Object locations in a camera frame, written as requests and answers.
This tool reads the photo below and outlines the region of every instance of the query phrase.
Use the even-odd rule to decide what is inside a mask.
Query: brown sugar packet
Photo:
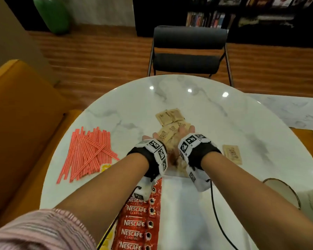
[[[169,115],[171,115],[173,121],[180,121],[180,120],[184,120],[184,116],[182,115],[181,111],[176,108],[176,109],[172,109],[172,110],[168,110]]]
[[[189,130],[189,127],[191,126],[190,123],[188,123],[188,122],[186,122],[186,121],[184,121],[184,120],[177,121],[176,123],[179,125],[179,127],[180,127],[180,126],[184,126],[184,128],[185,128],[186,130]]]
[[[158,132],[158,136],[163,143],[169,141],[172,136],[177,132],[179,125],[177,123],[171,123],[161,128]]]
[[[242,165],[242,159],[238,146],[223,145],[223,151],[226,158],[234,162],[237,165]]]
[[[173,122],[172,115],[167,110],[157,113],[155,117],[162,126],[169,125]]]

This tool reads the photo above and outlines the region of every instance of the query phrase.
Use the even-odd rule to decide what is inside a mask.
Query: wooden floor
[[[84,26],[60,37],[29,33],[61,79],[56,88],[77,108],[85,109],[106,92],[146,77],[152,39],[137,37],[134,28]],[[221,55],[207,50],[180,52]],[[235,88],[313,97],[313,49],[228,44],[228,52]],[[229,84],[225,60],[212,79]]]

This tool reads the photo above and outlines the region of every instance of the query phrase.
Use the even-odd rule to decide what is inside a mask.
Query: black chair
[[[154,75],[156,71],[210,74],[217,73],[219,64],[226,58],[226,66],[230,85],[234,87],[231,67],[228,60],[227,30],[206,27],[186,26],[157,26],[154,28],[152,50],[150,55],[147,76],[150,76],[153,63]],[[173,49],[223,49],[224,53],[219,56],[187,55],[155,53],[154,47]]]

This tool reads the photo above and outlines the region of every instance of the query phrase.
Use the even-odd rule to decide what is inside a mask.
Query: table
[[[111,132],[111,147],[123,158],[161,126],[155,114],[179,108],[219,148],[238,145],[241,166],[259,180],[275,177],[296,192],[313,189],[313,159],[292,131],[270,110],[225,84],[196,76],[157,75],[122,85],[92,103],[60,141],[44,181],[40,208],[53,208],[97,174],[69,183],[56,180],[72,132],[99,126]],[[248,235],[214,187],[221,225],[239,249],[250,249]],[[209,191],[198,193],[188,178],[163,178],[158,250],[232,249],[213,214]]]

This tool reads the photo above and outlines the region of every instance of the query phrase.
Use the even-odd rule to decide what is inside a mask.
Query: green vase
[[[60,0],[34,0],[34,4],[52,33],[64,34],[69,32],[70,15]]]

